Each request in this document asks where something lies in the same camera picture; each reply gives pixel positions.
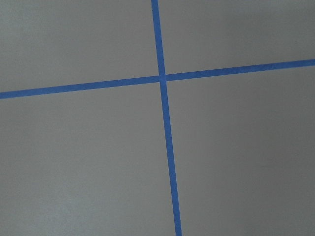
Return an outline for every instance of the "gray surface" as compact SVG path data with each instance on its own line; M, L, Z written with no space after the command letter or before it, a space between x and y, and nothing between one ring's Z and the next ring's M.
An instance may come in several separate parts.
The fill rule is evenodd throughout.
M172 236L159 85L0 100L1 236Z
M184 236L315 235L315 68L168 83Z
M167 73L314 58L314 0L159 4Z
M150 1L0 5L0 91L158 74Z

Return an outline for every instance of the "horizontal blue line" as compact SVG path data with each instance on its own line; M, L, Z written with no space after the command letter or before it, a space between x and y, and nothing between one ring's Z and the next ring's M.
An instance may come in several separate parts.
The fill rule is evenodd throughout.
M111 80L111 81L93 82L93 83L85 83L85 84L77 84L77 85L64 85L64 86L56 86L56 87L48 87L48 88L33 88L33 89L18 90L18 91L0 92L0 99L35 96L35 95L43 95L43 94L51 94L51 93L59 93L59 92L89 90L89 89L102 89L102 88L111 88L111 87L128 86L128 85L139 85L139 84L148 84L148 83L156 83L156 82L159 82L159 76Z
M174 80L196 79L196 78L212 77L212 76L219 76L219 75L231 75L231 74L250 73L250 72L258 72L258 71L266 71L266 70L288 69L288 68L312 66L312 65L315 65L315 59L169 74L169 75L166 75L166 80L174 81Z

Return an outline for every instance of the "blue tape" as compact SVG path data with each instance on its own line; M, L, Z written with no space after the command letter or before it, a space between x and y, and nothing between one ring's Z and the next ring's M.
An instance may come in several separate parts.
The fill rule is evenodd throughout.
M250 73L266 70L278 70L278 69L289 69L295 67L304 67L304 66L314 66L315 59L310 60L297 60L289 62L278 62L271 64L261 64L261 65L249 65L249 66L240 66L240 67L231 67L224 69L214 69L214 70L203 70L203 71L194 71L178 74L166 75L167 81L174 80L185 80L185 79L197 79L203 77L212 77L219 75L231 75L231 74L241 74L241 73Z
M179 210L174 150L173 150L172 131L171 131L171 120L170 120L170 114L169 114L167 82L166 82L164 55L163 55L163 43L162 43L161 25L160 25L159 12L158 12L158 0L151 0L151 3L152 3L152 15L153 15L154 33L155 33L155 40L156 40L156 49L157 49L157 65L158 65L158 74L160 78L159 81L160 81L160 91L161 91L164 130L165 130L168 171L169 171L169 179L170 179L170 185L171 185L175 234L176 236L182 236L182 226L181 226L181 217L180 217L180 210Z
M128 85L139 85L139 84L148 84L159 82L159 76L149 76L149 77L140 77L132 79L123 79L123 80L111 80L111 81L102 81L102 82L93 82L77 85L65 85L65 86L56 86L48 88L34 88L26 89L19 91L9 91L9 92L0 92L0 99L13 98L13 97L25 97L25 96L35 96L59 92L71 92L71 91L80 91L80 90L89 90L89 89L102 89L102 88L111 88L119 86L128 86Z

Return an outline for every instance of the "gray panel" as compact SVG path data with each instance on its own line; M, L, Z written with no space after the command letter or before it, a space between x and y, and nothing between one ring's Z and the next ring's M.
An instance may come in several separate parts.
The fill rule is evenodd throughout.
M158 84L0 109L0 235L175 234Z
M158 73L150 1L0 5L0 91Z
M168 83L183 235L315 235L314 77Z
M313 59L313 0L160 0L167 73Z

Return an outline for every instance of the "vertical blue line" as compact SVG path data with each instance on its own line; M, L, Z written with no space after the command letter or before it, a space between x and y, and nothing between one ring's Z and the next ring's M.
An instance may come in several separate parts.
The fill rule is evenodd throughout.
M172 141L172 131L171 131L171 120L170 120L168 96L167 96L167 82L166 82L166 75L165 75L162 34L161 34L161 26L160 26L160 21L159 21L159 12L158 12L158 0L151 0L151 3L152 3L154 33L155 33L155 38L156 38L157 65L158 65L159 84L160 84L161 99L162 99L162 110L163 110L164 130L165 130L165 139L166 139L168 171L169 171L169 179L170 179L171 194L172 194L175 234L176 236L182 236L182 226L181 226L181 217L180 217L179 202L178 202L175 161L174 161L174 151L173 151L173 141Z

